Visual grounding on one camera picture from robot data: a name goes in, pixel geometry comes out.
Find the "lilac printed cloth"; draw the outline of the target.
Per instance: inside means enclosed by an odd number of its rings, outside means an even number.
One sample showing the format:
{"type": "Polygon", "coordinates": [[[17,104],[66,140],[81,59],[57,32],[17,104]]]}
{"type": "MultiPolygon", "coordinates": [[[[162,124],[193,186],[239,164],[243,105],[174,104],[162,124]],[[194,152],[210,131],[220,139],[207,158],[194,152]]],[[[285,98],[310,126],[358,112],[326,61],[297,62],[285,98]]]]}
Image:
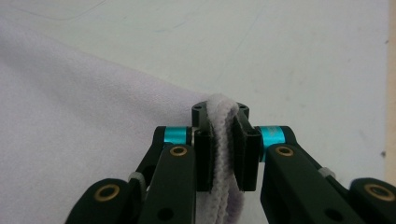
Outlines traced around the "lilac printed cloth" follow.
{"type": "Polygon", "coordinates": [[[64,224],[82,193],[125,178],[160,125],[207,100],[0,17],[0,224],[64,224]]]}

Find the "white grid mat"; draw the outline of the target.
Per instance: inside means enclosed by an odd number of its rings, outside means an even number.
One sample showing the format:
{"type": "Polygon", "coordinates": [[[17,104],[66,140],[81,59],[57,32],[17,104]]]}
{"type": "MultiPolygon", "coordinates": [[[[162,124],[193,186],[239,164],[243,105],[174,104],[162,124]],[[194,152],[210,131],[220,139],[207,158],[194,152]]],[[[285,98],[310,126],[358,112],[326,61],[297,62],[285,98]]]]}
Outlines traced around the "white grid mat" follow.
{"type": "Polygon", "coordinates": [[[390,0],[0,0],[0,17],[288,125],[348,185],[389,178],[390,0]]]}

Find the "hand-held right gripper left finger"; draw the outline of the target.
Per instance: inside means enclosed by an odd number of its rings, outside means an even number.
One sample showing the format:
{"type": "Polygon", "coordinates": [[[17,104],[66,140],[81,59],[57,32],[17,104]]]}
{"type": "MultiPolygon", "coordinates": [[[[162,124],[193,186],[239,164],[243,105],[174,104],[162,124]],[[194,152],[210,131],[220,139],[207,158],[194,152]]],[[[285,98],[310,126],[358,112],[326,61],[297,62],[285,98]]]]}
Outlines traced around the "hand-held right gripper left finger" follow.
{"type": "Polygon", "coordinates": [[[191,108],[190,127],[167,126],[163,141],[193,147],[196,159],[197,190],[210,191],[213,186],[214,147],[206,102],[198,103],[191,108]]]}

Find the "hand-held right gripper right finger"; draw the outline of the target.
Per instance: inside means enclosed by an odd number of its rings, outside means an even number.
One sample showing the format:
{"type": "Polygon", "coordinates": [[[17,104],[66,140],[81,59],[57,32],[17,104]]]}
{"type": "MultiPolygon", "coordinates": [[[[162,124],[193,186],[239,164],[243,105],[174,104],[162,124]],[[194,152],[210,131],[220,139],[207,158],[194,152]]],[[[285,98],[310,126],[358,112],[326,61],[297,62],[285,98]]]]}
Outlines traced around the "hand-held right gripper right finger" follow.
{"type": "Polygon", "coordinates": [[[286,142],[280,126],[253,126],[248,117],[249,108],[238,103],[233,119],[233,172],[241,191],[256,190],[259,163],[265,162],[267,149],[286,142]]]}

